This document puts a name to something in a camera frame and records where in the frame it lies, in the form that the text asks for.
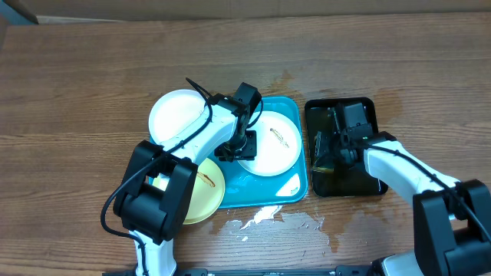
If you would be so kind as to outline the white plate with sauce streak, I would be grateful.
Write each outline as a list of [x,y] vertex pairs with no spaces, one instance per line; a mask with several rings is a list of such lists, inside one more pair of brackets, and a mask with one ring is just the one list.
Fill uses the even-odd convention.
[[201,127],[209,115],[206,102],[195,90],[180,89],[163,95],[152,107],[148,120],[156,144],[179,142]]

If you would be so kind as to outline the yellow green scrub sponge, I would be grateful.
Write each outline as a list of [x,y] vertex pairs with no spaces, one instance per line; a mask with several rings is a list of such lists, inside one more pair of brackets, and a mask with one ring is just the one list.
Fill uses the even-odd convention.
[[315,136],[314,161],[312,169],[320,173],[334,172],[334,154],[331,135],[318,131]]

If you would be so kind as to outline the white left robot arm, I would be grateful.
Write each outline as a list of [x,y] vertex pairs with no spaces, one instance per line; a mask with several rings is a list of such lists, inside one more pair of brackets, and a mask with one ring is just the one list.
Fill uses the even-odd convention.
[[207,104],[204,121],[174,146],[147,140],[134,149],[121,185],[105,206],[120,217],[137,252],[133,275],[173,275],[173,238],[189,210],[198,165],[214,153],[223,161],[251,160],[255,131],[249,129],[255,104]]

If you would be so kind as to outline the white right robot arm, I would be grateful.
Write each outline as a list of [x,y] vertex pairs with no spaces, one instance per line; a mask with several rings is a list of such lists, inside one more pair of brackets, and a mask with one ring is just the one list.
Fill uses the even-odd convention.
[[360,166],[411,204],[414,249],[381,261],[382,275],[482,275],[490,271],[490,192],[477,179],[461,182],[407,152],[371,125],[336,130],[330,154]]

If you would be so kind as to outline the black water tray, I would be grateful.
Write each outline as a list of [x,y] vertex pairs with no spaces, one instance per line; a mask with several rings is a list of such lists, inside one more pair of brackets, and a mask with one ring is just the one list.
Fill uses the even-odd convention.
[[356,102],[364,105],[368,123],[372,125],[373,131],[378,133],[374,103],[367,97],[310,100],[305,104],[311,184],[317,196],[378,196],[388,190],[385,183],[366,172],[363,162],[348,167],[334,161],[334,172],[331,173],[315,172],[312,169],[317,132],[326,132],[333,138],[334,132],[339,130],[334,108],[340,103]]

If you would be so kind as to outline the teal plastic tray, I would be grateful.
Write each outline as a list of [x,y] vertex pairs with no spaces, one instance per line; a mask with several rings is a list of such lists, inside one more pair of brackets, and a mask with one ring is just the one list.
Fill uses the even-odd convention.
[[[178,158],[187,157],[196,165],[207,158],[217,161],[214,150],[232,138],[238,117],[230,108],[218,104],[206,107],[209,115],[204,124],[184,140],[170,140],[169,144],[161,145],[164,150],[170,150]],[[298,121],[290,120],[297,126],[301,136]],[[221,203],[224,209],[297,202],[307,190],[303,142],[300,156],[294,166],[277,176],[257,176],[245,170],[239,161],[224,161],[217,165],[225,178],[225,195]]]

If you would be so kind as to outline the yellow plate with sauce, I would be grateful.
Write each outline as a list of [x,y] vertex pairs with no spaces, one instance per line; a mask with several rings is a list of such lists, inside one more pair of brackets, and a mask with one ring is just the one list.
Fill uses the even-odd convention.
[[209,158],[198,168],[193,194],[184,225],[192,225],[210,217],[221,205],[225,195],[222,170]]

